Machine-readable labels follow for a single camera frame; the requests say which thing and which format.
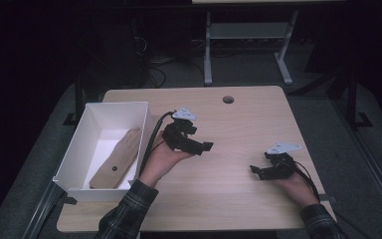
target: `person's left hand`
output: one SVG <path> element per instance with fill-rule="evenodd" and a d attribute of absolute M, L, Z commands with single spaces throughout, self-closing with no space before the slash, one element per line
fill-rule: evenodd
<path fill-rule="evenodd" d="M 179 161 L 191 157 L 194 154 L 184 151 L 172 150 L 162 137 L 163 131 L 159 133 L 153 144 L 153 151 L 145 164 L 139 180 L 149 187 L 154 187 L 157 182 L 168 173 Z"/>

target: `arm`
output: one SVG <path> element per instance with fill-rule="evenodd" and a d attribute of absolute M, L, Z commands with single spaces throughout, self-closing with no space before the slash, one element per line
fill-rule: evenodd
<path fill-rule="evenodd" d="M 135 180 L 117 207 L 100 220 L 95 238 L 135 239 L 145 214 L 157 196 L 158 191 L 154 189 L 157 182 L 176 163 L 192 156 L 187 152 L 170 149 L 161 134 L 162 132 L 154 141 L 154 145 L 157 146 L 151 152 L 139 178 Z"/>
<path fill-rule="evenodd" d="M 275 183 L 302 209 L 300 217 L 310 238 L 347 238 L 325 207 L 315 198 L 311 188 L 300 175 L 294 173 L 287 179 L 275 180 Z"/>

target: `plaid shirt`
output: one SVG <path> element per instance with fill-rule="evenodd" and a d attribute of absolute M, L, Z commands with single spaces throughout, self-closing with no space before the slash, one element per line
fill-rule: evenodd
<path fill-rule="evenodd" d="M 98 225 L 95 238 L 135 239 L 151 203 L 158 191 L 135 180 L 118 206 L 110 210 Z M 337 223 L 321 204 L 305 207 L 300 216 L 312 239 L 345 239 Z"/>

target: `wooden piece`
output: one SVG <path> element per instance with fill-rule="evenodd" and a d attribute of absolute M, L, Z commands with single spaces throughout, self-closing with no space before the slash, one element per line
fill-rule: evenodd
<path fill-rule="evenodd" d="M 231 104 L 223 102 L 232 97 Z M 277 141 L 300 144 L 289 154 L 318 179 L 283 90 L 279 87 L 188 88 L 109 91 L 104 102 L 148 102 L 155 120 L 183 107 L 197 120 L 191 136 L 212 141 L 209 152 L 183 160 L 157 184 L 160 191 L 142 231 L 267 230 L 303 227 L 299 208 L 271 181 L 260 181 L 250 164 L 270 167 L 264 152 Z M 162 128 L 171 122 L 165 119 Z M 328 202 L 324 204 L 333 215 Z M 61 231 L 96 231 L 117 202 L 65 205 Z"/>

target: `white box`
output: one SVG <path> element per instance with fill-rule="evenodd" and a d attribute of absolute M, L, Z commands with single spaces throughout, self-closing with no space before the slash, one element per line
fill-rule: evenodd
<path fill-rule="evenodd" d="M 119 201 L 138 177 L 139 166 L 154 130 L 148 103 L 91 103 L 86 109 L 53 180 L 77 201 Z M 119 188 L 90 189 L 89 182 L 114 146 L 131 129 L 142 136 L 137 159 Z"/>

